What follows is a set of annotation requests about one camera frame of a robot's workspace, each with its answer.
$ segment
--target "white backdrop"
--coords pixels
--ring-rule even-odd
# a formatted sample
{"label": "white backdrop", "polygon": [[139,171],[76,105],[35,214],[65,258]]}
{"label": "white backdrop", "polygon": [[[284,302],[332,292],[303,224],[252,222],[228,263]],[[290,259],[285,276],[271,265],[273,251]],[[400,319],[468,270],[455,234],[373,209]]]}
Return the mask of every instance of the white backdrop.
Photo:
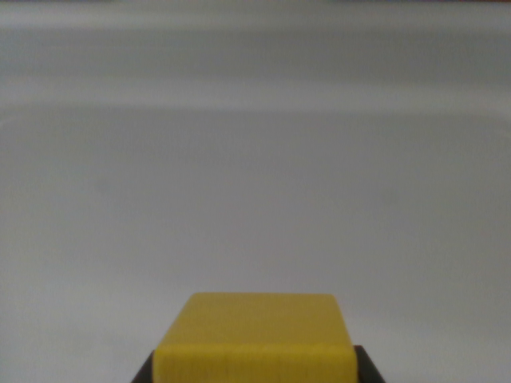
{"label": "white backdrop", "polygon": [[335,294],[389,383],[509,380],[508,10],[2,7],[0,381],[128,382],[210,290]]}

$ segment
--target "block top face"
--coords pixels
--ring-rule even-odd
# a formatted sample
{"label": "block top face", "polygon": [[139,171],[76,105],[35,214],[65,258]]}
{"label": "block top face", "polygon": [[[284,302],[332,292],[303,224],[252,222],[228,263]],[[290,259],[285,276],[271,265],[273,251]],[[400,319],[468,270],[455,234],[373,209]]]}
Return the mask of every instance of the block top face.
{"label": "block top face", "polygon": [[153,354],[154,383],[356,383],[327,294],[194,294]]}
{"label": "block top face", "polygon": [[248,344],[352,348],[332,295],[257,293],[194,294],[160,347]]}

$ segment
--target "yellow cube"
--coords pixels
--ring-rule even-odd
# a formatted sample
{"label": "yellow cube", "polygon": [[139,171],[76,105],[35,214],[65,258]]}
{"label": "yellow cube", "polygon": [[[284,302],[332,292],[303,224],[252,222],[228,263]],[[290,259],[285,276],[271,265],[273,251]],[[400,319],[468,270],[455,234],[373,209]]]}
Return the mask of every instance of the yellow cube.
{"label": "yellow cube", "polygon": [[328,294],[194,294],[153,354],[154,383],[356,383]]}

